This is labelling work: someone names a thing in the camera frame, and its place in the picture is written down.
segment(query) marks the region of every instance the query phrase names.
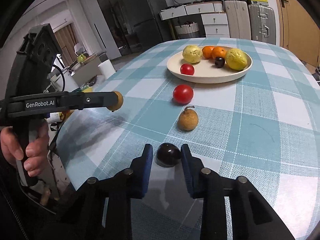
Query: round plate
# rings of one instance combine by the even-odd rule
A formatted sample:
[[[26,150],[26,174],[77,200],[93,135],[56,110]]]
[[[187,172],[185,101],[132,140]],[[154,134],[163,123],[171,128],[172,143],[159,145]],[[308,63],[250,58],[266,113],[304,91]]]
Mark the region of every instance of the round plate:
[[[232,49],[231,47],[219,46],[225,48],[226,50]],[[186,81],[194,82],[194,83],[205,83],[205,84],[212,84],[212,83],[223,83],[229,82],[244,76],[247,71],[252,66],[252,58],[247,55],[248,65],[242,71],[236,71],[227,65],[224,65],[223,68],[216,68],[214,66],[213,59],[206,59],[202,57],[199,63],[192,64],[195,68],[195,73],[193,76],[185,75],[180,73],[180,67],[184,63],[188,63],[182,57],[182,51],[178,52],[177,54],[173,55],[169,58],[167,63],[167,68],[169,71],[178,78],[181,78]]]

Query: human hand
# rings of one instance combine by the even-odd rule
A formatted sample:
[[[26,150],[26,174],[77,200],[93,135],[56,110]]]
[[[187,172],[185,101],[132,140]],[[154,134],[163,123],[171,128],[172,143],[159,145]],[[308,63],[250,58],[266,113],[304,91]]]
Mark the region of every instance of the human hand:
[[[38,131],[39,138],[28,144],[26,155],[28,159],[24,162],[24,168],[30,177],[39,175],[45,167],[48,153],[48,123],[43,122]],[[1,150],[4,158],[12,166],[16,167],[16,159],[23,159],[23,151],[12,127],[5,127],[0,134]]]

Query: checkered tablecloth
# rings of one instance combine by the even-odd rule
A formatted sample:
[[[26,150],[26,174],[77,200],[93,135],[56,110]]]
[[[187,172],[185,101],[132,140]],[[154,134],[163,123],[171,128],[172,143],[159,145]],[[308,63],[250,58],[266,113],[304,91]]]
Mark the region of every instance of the checkered tablecloth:
[[[174,77],[168,59],[188,44],[237,47],[251,70],[241,79],[196,84]],[[179,84],[193,87],[198,126],[177,129],[184,106],[172,102]],[[204,166],[221,176],[246,176],[296,239],[317,224],[320,202],[320,87],[291,52],[237,39],[186,39],[149,49],[99,86],[124,95],[121,109],[74,112],[58,137],[58,152],[78,188],[91,176],[105,179],[129,167],[145,143],[154,154],[163,142],[188,143]],[[132,200],[133,239],[199,239],[201,200],[189,197],[181,165],[152,164],[143,200]],[[228,213],[228,237],[231,220]]]

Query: drawer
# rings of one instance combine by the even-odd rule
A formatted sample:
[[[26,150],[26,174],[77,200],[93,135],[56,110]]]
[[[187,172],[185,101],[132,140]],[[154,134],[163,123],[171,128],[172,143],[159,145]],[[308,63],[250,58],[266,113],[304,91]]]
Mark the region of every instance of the drawer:
[[[230,38],[230,35],[225,34],[208,34],[206,38]]]
[[[226,13],[206,13],[202,14],[202,22],[207,24],[228,24],[228,18]]]
[[[198,3],[186,6],[187,14],[215,12],[213,3]]]
[[[229,26],[227,24],[204,25],[205,34],[226,34],[229,35]]]
[[[179,16],[187,15],[185,6],[171,8],[160,12],[161,20],[171,19]]]
[[[213,6],[216,12],[223,12],[222,2],[213,2]]]

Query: small round fruit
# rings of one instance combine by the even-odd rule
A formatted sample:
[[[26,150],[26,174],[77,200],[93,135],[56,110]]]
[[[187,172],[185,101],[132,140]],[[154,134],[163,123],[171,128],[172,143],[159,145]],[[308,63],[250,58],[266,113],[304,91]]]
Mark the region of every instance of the small round fruit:
[[[222,47],[214,47],[211,55],[212,55],[212,58],[216,58],[216,57],[225,58],[226,52],[227,52],[226,49]]]
[[[216,57],[214,59],[214,64],[216,65],[217,68],[222,68],[225,64],[225,60],[223,57]]]
[[[195,68],[193,67],[193,65],[185,63],[180,67],[180,73],[193,76],[193,74],[195,73]]]
[[[226,63],[234,70],[244,70],[248,64],[247,55],[240,49],[229,49],[226,53]]]
[[[181,152],[172,143],[162,143],[156,154],[157,163],[164,167],[173,167],[181,159]]]
[[[179,104],[188,104],[193,98],[193,89],[188,85],[178,85],[173,93],[173,99]]]
[[[108,108],[110,111],[112,111],[112,112],[120,109],[120,107],[121,107],[122,104],[123,104],[123,96],[121,95],[121,93],[118,92],[118,91],[113,91],[113,92],[115,92],[115,93],[117,94],[117,96],[118,96],[118,103],[117,103],[116,105],[108,106],[108,107],[107,107],[107,108]]]
[[[198,63],[202,57],[202,50],[196,45],[188,45],[182,52],[183,58],[190,63]]]
[[[196,111],[189,109],[194,106],[187,106],[179,115],[178,128],[184,131],[191,131],[198,125],[199,118]]]
[[[214,46],[205,46],[202,48],[202,54],[205,58],[212,58],[212,50]]]

